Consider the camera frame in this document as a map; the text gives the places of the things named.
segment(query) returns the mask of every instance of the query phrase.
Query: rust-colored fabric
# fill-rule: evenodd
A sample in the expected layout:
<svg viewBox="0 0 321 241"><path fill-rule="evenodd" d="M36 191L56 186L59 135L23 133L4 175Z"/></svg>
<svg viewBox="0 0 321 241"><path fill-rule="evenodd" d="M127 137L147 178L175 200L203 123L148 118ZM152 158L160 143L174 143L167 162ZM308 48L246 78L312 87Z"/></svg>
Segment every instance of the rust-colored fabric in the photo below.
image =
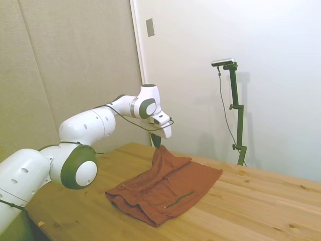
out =
<svg viewBox="0 0 321 241"><path fill-rule="evenodd" d="M108 190L106 196L124 213L158 226L191 208L222 173L191 158L175 157L161 146L150 170Z"/></svg>

